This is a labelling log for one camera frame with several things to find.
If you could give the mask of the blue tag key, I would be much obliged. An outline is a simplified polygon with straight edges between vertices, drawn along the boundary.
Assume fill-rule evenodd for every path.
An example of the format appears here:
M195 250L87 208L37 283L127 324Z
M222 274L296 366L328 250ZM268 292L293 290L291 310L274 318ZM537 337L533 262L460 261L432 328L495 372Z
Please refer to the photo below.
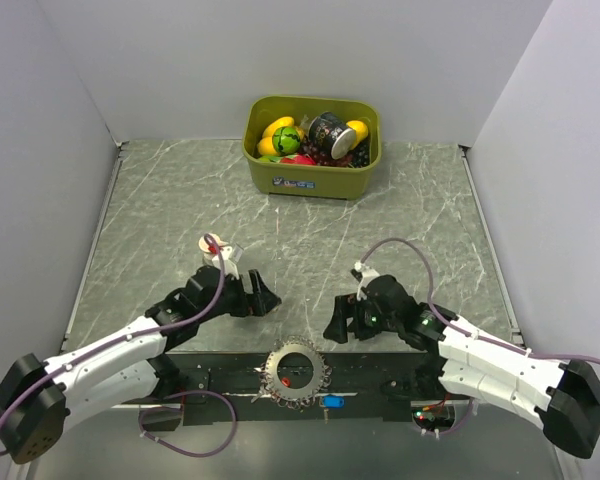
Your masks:
M345 400L338 395L324 395L319 397L319 405L323 410L324 423L327 424L330 411L343 408Z

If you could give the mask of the olive green plastic bin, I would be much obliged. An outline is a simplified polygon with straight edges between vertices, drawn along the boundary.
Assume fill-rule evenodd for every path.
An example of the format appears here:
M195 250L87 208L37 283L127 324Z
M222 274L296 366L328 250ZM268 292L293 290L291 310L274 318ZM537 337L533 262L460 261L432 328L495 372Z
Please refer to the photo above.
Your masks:
M272 137L263 138L265 128L276 119L292 116L304 139L312 120L332 112L343 122L363 121L369 128L371 164L363 168L281 164ZM372 171L381 157L380 121L377 112L359 101L297 96L267 96L251 107L243 136L243 153L249 162L252 180L267 194L356 199L367 189Z

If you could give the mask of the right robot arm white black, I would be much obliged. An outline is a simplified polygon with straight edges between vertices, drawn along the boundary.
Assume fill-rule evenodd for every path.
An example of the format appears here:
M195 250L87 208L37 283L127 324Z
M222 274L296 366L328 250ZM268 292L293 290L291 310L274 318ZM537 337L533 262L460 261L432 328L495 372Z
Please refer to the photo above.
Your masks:
M354 293L334 300L325 339L344 344L383 332L431 355L419 391L462 395L537 426L554 446L591 458L600 437L600 378L591 357L545 357L501 341L464 317L414 299L391 275L356 273Z

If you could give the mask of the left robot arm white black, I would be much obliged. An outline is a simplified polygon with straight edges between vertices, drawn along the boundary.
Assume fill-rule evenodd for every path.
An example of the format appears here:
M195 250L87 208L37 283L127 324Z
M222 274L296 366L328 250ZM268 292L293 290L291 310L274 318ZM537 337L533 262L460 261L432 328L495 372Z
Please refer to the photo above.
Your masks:
M70 428L112 406L150 397L171 399L178 369L168 351L197 335L216 317L263 317L281 299L250 270L240 276L203 266L122 329L78 350L38 359L18 358L0 382L0 456L26 464Z

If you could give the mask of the large keyring with small rings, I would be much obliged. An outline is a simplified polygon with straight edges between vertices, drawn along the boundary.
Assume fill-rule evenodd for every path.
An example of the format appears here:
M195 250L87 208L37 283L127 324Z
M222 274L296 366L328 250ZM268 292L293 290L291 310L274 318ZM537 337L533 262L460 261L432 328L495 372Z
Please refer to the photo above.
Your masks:
M312 406L331 382L332 369L308 338L292 335L278 339L259 368L259 389L250 400L268 398L279 407L301 410ZM291 386L281 383L288 378Z

